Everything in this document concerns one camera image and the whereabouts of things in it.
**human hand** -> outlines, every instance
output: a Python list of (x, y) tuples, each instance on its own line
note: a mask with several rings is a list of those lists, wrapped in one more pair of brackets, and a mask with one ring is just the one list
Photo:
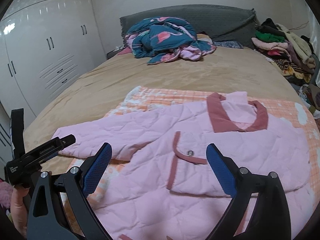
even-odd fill
[(23, 197), (25, 197), (28, 192), (28, 188), (16, 185), (13, 188), (10, 207), (13, 224), (25, 238), (27, 237), (28, 212), (23, 203)]

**jacket sleeve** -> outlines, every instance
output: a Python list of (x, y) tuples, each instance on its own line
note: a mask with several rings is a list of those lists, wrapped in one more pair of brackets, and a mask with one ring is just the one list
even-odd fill
[(112, 115), (92, 122), (58, 128), (53, 138), (69, 134), (76, 142), (59, 153), (87, 158), (97, 153), (104, 142), (112, 147), (112, 158), (128, 161), (145, 145), (157, 140), (181, 119), (183, 105), (176, 104), (149, 112)]

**red collar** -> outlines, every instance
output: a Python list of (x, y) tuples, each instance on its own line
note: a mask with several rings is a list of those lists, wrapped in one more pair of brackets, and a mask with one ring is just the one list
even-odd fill
[(213, 93), (207, 97), (207, 106), (210, 121), (214, 132), (254, 132), (258, 130), (267, 129), (268, 127), (268, 113), (267, 109), (258, 101), (248, 101), (249, 105), (257, 108), (257, 118), (254, 123), (247, 129), (237, 127), (223, 109), (221, 101), (226, 98), (218, 93)]

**beige bed sheet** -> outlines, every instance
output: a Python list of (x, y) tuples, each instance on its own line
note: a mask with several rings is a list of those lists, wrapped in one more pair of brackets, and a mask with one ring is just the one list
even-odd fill
[[(178, 60), (146, 65), (148, 58), (115, 56), (82, 75), (50, 103), (25, 130), (26, 150), (51, 139), (57, 128), (102, 118), (137, 86), (230, 93), (300, 102), (279, 69), (251, 49), (218, 47), (202, 61)], [(53, 174), (66, 172), (72, 158), (58, 156), (43, 164)]]

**metal screw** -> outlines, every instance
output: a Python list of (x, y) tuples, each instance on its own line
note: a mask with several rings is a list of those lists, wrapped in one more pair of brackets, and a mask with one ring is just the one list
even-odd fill
[(79, 171), (79, 168), (78, 168), (78, 167), (72, 167), (72, 168), (70, 169), (70, 172), (71, 172), (72, 174), (76, 174), (78, 171)]
[(240, 168), (240, 173), (247, 174), (248, 173), (247, 168), (244, 168), (244, 167)]
[(278, 177), (278, 174), (276, 174), (274, 171), (270, 172), (270, 176), (274, 179)]
[(44, 171), (44, 172), (41, 173), (41, 177), (42, 177), (42, 178), (45, 178), (46, 176), (48, 176), (47, 171)]
[(192, 150), (188, 151), (188, 156), (193, 156), (194, 152)]

